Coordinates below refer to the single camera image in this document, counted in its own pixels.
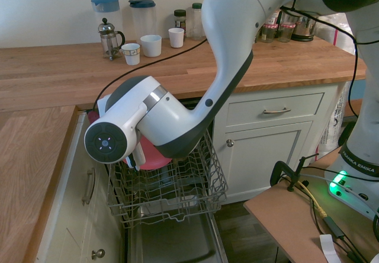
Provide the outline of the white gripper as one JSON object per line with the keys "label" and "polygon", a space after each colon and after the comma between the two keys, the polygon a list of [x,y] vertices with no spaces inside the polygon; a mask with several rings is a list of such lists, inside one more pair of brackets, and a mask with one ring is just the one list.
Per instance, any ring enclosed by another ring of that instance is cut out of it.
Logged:
{"label": "white gripper", "polygon": [[[111,95],[108,94],[97,101],[98,112],[100,117],[102,117],[105,114],[105,107],[110,96]],[[136,131],[136,136],[136,147],[134,148],[134,151],[131,153],[131,155],[126,157],[125,160],[128,163],[129,167],[135,167],[136,169],[140,169],[140,167],[146,163],[146,157],[144,155],[143,148],[140,143],[142,134],[139,131]]]}

